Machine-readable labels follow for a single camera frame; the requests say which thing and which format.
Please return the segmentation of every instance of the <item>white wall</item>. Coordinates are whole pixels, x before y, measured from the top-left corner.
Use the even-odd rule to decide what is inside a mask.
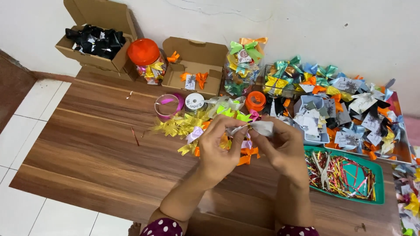
[[[0,48],[30,70],[76,75],[78,63],[54,48],[74,24],[63,2],[3,1]],[[420,115],[420,106],[410,106],[420,100],[417,0],[118,1],[159,45],[168,36],[226,45],[240,37],[269,37],[266,62],[300,54],[304,62],[334,64],[378,85],[396,78],[403,112]]]

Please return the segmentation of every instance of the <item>plastic jar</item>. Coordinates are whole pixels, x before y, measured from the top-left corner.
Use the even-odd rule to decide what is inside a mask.
[[[145,78],[148,84],[162,83],[168,63],[153,40],[138,39],[132,42],[127,54],[136,64],[139,75]]]
[[[252,91],[253,85],[255,84],[261,71],[264,70],[264,67],[261,66],[261,63],[255,63],[254,61],[239,62],[238,55],[243,52],[244,51],[240,51],[233,55],[228,53],[226,55],[226,63],[224,69],[225,90],[230,95],[246,96],[249,94]]]

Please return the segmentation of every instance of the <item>tiled floor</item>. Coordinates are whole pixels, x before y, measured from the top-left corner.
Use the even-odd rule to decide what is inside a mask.
[[[0,236],[126,236],[131,221],[9,187],[71,83],[35,83],[0,134]]]

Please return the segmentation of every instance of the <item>left hand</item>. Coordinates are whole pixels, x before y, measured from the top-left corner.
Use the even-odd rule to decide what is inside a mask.
[[[246,122],[225,115],[217,115],[199,139],[200,165],[197,173],[209,181],[209,187],[214,187],[230,174],[241,157],[241,145],[248,130],[244,127],[238,131],[232,140],[230,150],[219,147],[220,138],[226,128],[246,125]]]

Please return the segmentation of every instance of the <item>green plastic tray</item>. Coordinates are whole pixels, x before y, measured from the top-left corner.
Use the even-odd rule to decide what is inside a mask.
[[[382,167],[380,165],[378,165],[378,164],[376,164],[374,162],[371,162],[369,160],[365,160],[363,158],[356,157],[354,155],[350,155],[350,154],[347,154],[347,153],[344,153],[344,152],[335,151],[335,150],[331,150],[331,149],[326,149],[326,148],[323,148],[323,147],[305,146],[305,152],[306,152],[306,154],[308,154],[308,152],[309,153],[312,153],[312,151],[315,151],[315,152],[319,152],[319,151],[321,151],[321,152],[332,152],[331,155],[333,155],[333,156],[343,156],[343,157],[349,158],[352,161],[355,161],[356,163],[358,163],[358,164],[360,164],[362,166],[365,166],[365,167],[369,168],[372,171],[372,173],[375,175],[375,182],[376,182],[376,184],[375,184],[375,196],[376,196],[376,201],[368,201],[368,200],[357,199],[357,198],[346,198],[346,197],[343,197],[343,196],[341,196],[339,194],[329,193],[329,192],[326,192],[326,191],[324,191],[322,189],[318,189],[318,188],[313,187],[313,186],[310,186],[311,188],[314,188],[314,189],[316,189],[318,191],[324,192],[324,193],[329,194],[329,195],[333,195],[333,196],[336,196],[336,197],[339,197],[339,198],[342,198],[342,199],[347,199],[347,200],[354,201],[354,202],[362,202],[362,203],[377,204],[377,205],[382,205],[382,204],[385,203],[385,191],[384,191],[384,185],[383,185],[383,173],[382,173]],[[344,166],[344,168],[348,172],[350,172],[351,174],[355,175],[355,173],[356,173],[356,167],[354,165],[346,165],[346,166]],[[349,180],[350,179],[353,179],[353,177],[351,177],[349,174],[347,174],[347,178]],[[359,174],[357,176],[356,185],[359,186],[360,183],[363,180],[364,180],[363,175],[360,175]]]

